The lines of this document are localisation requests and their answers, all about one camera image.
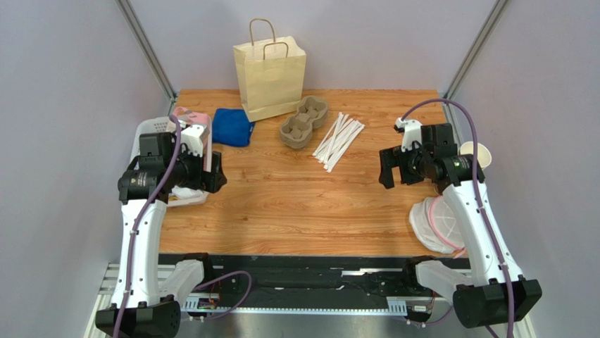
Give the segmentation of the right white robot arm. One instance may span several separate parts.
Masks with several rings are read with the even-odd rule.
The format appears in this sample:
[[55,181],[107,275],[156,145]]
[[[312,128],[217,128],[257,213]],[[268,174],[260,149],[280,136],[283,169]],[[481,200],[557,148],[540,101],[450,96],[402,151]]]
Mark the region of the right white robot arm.
[[404,266],[406,286],[430,289],[450,301],[466,328],[524,319],[541,299],[542,288],[524,276],[504,243],[475,155],[458,152],[448,123],[399,119],[394,129],[403,135],[402,143],[379,152],[380,183],[394,187],[394,168],[403,184],[431,180],[456,219],[471,269],[466,277],[431,256],[410,258]]

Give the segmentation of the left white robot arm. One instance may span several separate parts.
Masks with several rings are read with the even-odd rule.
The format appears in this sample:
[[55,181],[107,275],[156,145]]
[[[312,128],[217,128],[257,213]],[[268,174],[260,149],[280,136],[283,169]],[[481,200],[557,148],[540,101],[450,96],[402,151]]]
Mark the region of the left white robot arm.
[[208,256],[186,255],[158,281],[158,249],[168,198],[176,187],[216,193],[227,179],[207,131],[141,134],[138,153],[118,180],[123,244],[115,291],[96,312],[96,328],[111,337],[174,337],[181,306],[205,278]]

